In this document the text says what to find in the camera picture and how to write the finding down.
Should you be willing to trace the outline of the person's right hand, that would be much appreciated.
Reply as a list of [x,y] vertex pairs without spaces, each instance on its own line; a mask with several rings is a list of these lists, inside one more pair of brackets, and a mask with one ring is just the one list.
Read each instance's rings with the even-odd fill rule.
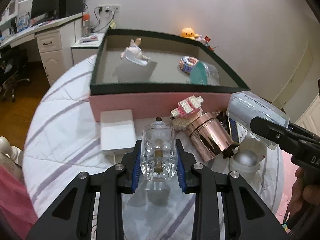
[[318,205],[320,201],[320,190],[319,186],[316,185],[303,185],[304,169],[299,167],[295,172],[295,181],[292,187],[292,197],[289,203],[288,210],[291,215],[297,213],[304,203],[304,201]]

